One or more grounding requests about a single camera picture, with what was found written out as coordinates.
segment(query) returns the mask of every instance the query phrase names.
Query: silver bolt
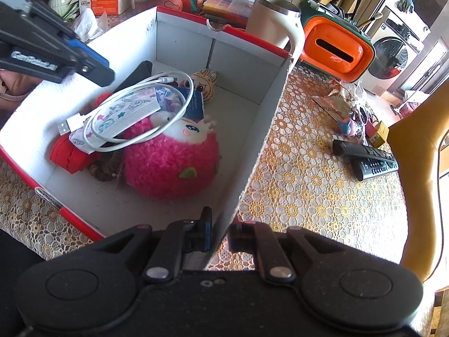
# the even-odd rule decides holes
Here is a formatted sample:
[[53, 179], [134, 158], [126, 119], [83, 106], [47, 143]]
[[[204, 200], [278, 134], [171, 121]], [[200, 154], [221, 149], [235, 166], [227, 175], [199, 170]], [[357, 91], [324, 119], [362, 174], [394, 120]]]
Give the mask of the silver bolt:
[[276, 266], [270, 269], [270, 275], [276, 279], [288, 279], [292, 274], [292, 270], [284, 266]]
[[146, 275], [153, 279], [165, 279], [168, 276], [168, 270], [165, 267], [151, 267], [146, 271]]
[[200, 282], [201, 286], [204, 286], [205, 288], [210, 288], [212, 286], [214, 286], [214, 283], [210, 280], [203, 280]]

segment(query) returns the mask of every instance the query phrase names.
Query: white usb cable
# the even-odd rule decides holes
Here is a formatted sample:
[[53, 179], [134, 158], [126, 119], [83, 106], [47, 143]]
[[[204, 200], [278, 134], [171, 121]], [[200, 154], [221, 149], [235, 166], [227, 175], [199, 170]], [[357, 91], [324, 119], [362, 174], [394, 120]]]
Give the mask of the white usb cable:
[[[176, 76], [178, 76], [178, 75], [184, 76], [188, 80], [189, 95], [187, 96], [187, 99], [184, 99], [184, 96], [182, 96], [180, 94], [180, 98], [183, 101], [182, 108], [178, 113], [176, 113], [176, 115], [173, 117], [173, 119], [171, 119], [164, 126], [152, 128], [149, 131], [146, 131], [145, 133], [142, 133], [141, 135], [139, 135], [135, 138], [129, 139], [129, 140], [118, 139], [118, 138], [107, 138], [107, 137], [100, 135], [95, 130], [95, 128], [94, 128], [95, 126], [92, 125], [92, 121], [97, 116], [97, 113], [100, 112], [102, 109], [104, 109], [104, 107], [106, 105], [110, 105], [112, 102], [119, 100], [127, 93], [134, 91], [136, 89], [153, 87], [153, 86], [167, 86], [165, 84], [172, 83], [172, 82], [176, 81], [177, 80]], [[109, 98], [104, 100], [95, 110], [91, 111], [87, 115], [81, 115], [80, 113], [77, 113], [77, 114], [71, 116], [70, 118], [67, 119], [67, 121], [65, 123], [58, 125], [58, 130], [59, 130], [59, 133], [62, 135], [64, 133], [68, 133], [69, 131], [75, 131], [75, 130], [81, 128], [84, 125], [84, 122], [86, 122], [84, 125], [84, 130], [83, 130], [83, 140], [90, 148], [92, 148], [92, 150], [97, 151], [97, 152], [116, 151], [118, 149], [122, 149], [122, 148], [127, 147], [134, 143], [141, 143], [141, 142], [145, 142], [147, 140], [153, 139], [154, 137], [163, 133], [176, 120], [178, 120], [185, 114], [187, 106], [189, 105], [190, 101], [192, 100], [193, 94], [194, 94], [194, 83], [188, 74], [181, 72], [181, 71], [164, 72], [164, 73], [157, 74], [155, 76], [146, 78], [145, 80], [142, 80], [141, 82], [139, 82], [133, 86], [127, 87], [123, 90], [116, 92], [115, 94], [111, 95]], [[92, 145], [91, 142], [89, 141], [89, 139], [87, 138], [87, 129], [89, 127], [92, 129], [92, 132], [95, 136], [97, 136], [103, 140], [106, 140], [107, 142], [117, 143], [117, 144], [113, 145], [111, 147], [97, 147], [97, 146]]]

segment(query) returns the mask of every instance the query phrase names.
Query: black cloth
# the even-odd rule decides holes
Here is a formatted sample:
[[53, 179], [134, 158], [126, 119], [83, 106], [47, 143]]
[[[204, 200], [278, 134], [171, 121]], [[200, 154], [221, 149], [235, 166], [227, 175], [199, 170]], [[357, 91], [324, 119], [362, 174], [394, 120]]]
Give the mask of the black cloth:
[[25, 328], [14, 303], [14, 285], [26, 269], [44, 261], [27, 246], [0, 230], [0, 335], [16, 336]]

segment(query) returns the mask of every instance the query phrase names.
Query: green leaf on plush toy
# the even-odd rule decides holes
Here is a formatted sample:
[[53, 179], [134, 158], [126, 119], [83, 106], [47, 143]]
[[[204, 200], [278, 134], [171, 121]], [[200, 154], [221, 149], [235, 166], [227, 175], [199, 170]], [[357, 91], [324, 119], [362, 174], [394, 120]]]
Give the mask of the green leaf on plush toy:
[[183, 169], [178, 175], [180, 179], [194, 179], [196, 178], [196, 176], [197, 173], [195, 167], [187, 167], [186, 169]]

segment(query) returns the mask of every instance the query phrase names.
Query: remote control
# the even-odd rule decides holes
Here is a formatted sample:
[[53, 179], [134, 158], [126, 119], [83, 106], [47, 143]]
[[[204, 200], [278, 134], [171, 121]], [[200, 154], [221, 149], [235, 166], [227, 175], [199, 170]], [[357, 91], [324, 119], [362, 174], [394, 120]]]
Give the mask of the remote control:
[[388, 152], [368, 147], [367, 145], [346, 142], [345, 140], [334, 139], [332, 151], [336, 156], [372, 158], [373, 160], [396, 162], [395, 158]]
[[354, 175], [359, 181], [371, 179], [398, 170], [396, 160], [394, 162], [387, 162], [374, 160], [372, 158], [352, 158], [351, 166]]

